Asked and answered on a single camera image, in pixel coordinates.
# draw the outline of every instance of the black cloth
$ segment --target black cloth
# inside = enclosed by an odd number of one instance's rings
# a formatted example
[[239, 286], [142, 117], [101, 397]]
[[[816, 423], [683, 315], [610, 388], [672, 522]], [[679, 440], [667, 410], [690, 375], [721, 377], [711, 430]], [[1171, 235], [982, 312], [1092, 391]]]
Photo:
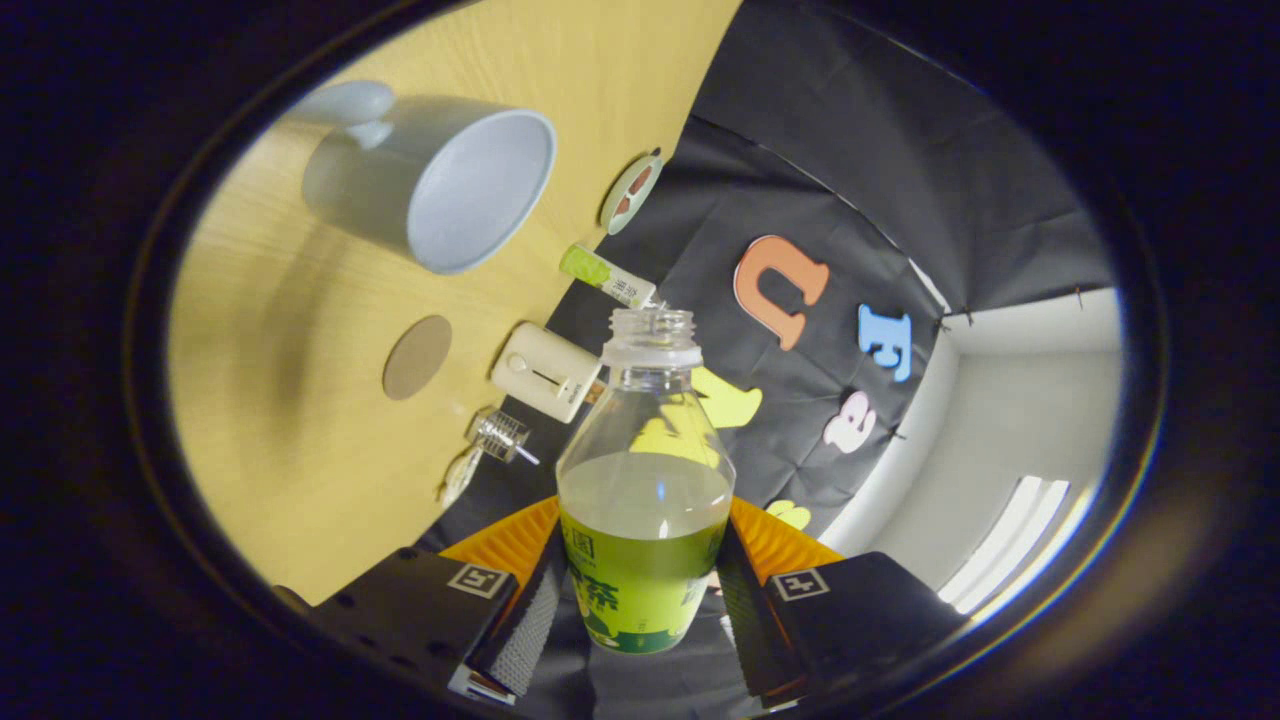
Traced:
[[[813, 306], [781, 274], [762, 292], [785, 311], [803, 311], [805, 329], [790, 351], [733, 297], [733, 270], [751, 242], [778, 234], [831, 270]], [[933, 350], [941, 306], [901, 251], [858, 210], [787, 163], [723, 129], [692, 119], [680, 151], [645, 208], [604, 251], [622, 266], [650, 249], [686, 243], [658, 288], [691, 310], [707, 366], [730, 383], [759, 388], [764, 401], [742, 428], [721, 429], [737, 468], [735, 493], [767, 506], [785, 498], [808, 507], [804, 529], [819, 534], [849, 502], [901, 421]], [[669, 258], [669, 250], [659, 255]], [[858, 348], [858, 306], [913, 320], [911, 375], [895, 382]], [[844, 400], [864, 391], [878, 415], [865, 445], [850, 455], [822, 442]]]
[[1014, 119], [823, 3], [744, 3], [694, 115], [849, 199], [956, 311], [1115, 284], [1089, 214]]

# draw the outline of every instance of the round coaster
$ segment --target round coaster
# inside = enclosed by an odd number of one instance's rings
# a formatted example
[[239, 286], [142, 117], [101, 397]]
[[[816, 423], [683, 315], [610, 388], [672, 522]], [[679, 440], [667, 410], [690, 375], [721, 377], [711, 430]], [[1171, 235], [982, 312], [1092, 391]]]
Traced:
[[383, 368], [383, 392], [407, 400], [435, 377], [449, 355], [453, 327], [440, 315], [413, 323], [396, 342]]

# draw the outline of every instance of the plastic bottle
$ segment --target plastic bottle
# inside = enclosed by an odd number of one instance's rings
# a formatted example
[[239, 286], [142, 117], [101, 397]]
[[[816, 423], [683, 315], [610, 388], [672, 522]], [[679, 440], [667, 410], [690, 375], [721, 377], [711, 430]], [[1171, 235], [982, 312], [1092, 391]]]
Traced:
[[556, 468], [579, 610], [596, 644], [680, 643], [707, 591], [733, 466], [690, 378], [692, 314], [614, 310], [609, 386]]

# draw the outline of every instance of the green bottle label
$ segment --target green bottle label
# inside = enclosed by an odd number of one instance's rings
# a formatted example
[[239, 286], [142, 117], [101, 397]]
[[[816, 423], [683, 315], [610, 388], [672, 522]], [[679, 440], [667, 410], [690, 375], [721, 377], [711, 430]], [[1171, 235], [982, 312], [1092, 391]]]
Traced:
[[596, 643], [632, 655], [676, 646], [707, 591], [724, 523], [677, 538], [634, 539], [561, 511], [577, 609]]

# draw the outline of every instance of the white wall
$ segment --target white wall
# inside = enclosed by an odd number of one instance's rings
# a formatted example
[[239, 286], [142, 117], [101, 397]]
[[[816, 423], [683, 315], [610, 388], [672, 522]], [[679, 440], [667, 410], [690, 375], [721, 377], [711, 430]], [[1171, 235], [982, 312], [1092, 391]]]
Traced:
[[1100, 480], [1120, 392], [1119, 352], [964, 355], [959, 365], [942, 432], [870, 543], [934, 589], [987, 534], [1018, 478], [1070, 480], [1064, 507]]
[[867, 551], [872, 539], [893, 518], [924, 468], [942, 432], [959, 370], [960, 354], [955, 343], [945, 334], [938, 337], [928, 370], [920, 378], [915, 397], [897, 428], [906, 439], [890, 438], [879, 462], [840, 515], [818, 536], [819, 542], [846, 557]]
[[[1076, 457], [1078, 471], [1098, 468], [1088, 478], [1062, 478], [1073, 480], [1073, 493], [1064, 507], [1070, 507], [1085, 483], [1101, 474], [1100, 464], [1107, 450], [1100, 446], [1110, 438], [1119, 397], [1121, 329], [1116, 293], [1092, 291], [974, 313], [972, 325], [963, 315], [947, 319], [948, 332], [938, 336], [899, 429], [906, 439], [891, 441], [867, 482], [822, 533], [819, 539], [828, 547], [845, 556], [873, 548], [892, 550], [901, 562], [922, 569], [950, 565], [950, 555], [963, 560], [1004, 507], [1018, 477], [1034, 474], [1024, 464], [1012, 477], [982, 475], [987, 470], [969, 468], [968, 455], [986, 456], [989, 465], [1000, 457], [1014, 462], [1027, 455], [1052, 459], [1068, 454]], [[964, 386], [960, 393], [957, 384]], [[1068, 404], [1068, 397], [1079, 402]], [[961, 406], [954, 406], [960, 401]], [[1087, 413], [1098, 416], [1078, 418]], [[1041, 432], [1055, 414], [1060, 420], [1053, 432]], [[1025, 415], [1036, 418], [1024, 421], [1020, 418]], [[1011, 427], [997, 433], [1000, 423]], [[1075, 429], [1076, 425], [1087, 427]], [[979, 437], [984, 428], [992, 429], [987, 433], [992, 437]], [[957, 434], [965, 432], [975, 434]], [[1018, 448], [1009, 455], [1002, 445]], [[941, 448], [950, 448], [948, 455], [932, 457]], [[1062, 464], [1046, 460], [1039, 465], [1052, 471]], [[955, 471], [940, 475], [940, 468], [945, 466]], [[960, 468], [968, 470], [961, 474]], [[929, 489], [940, 483], [940, 477], [947, 482]], [[1055, 479], [1051, 474], [1042, 477]], [[915, 491], [918, 482], [922, 489]], [[945, 505], [942, 498], [955, 495], [966, 500], [952, 512], [942, 514], [945, 518], [937, 524], [940, 519], [933, 518], [933, 503], [928, 501], [934, 493], [940, 507]], [[969, 518], [960, 519], [961, 514]], [[982, 525], [978, 539], [972, 537], [974, 525]], [[877, 539], [881, 537], [884, 546]], [[908, 542], [913, 537], [933, 539]], [[950, 550], [936, 560], [918, 560], [933, 552], [933, 546]]]

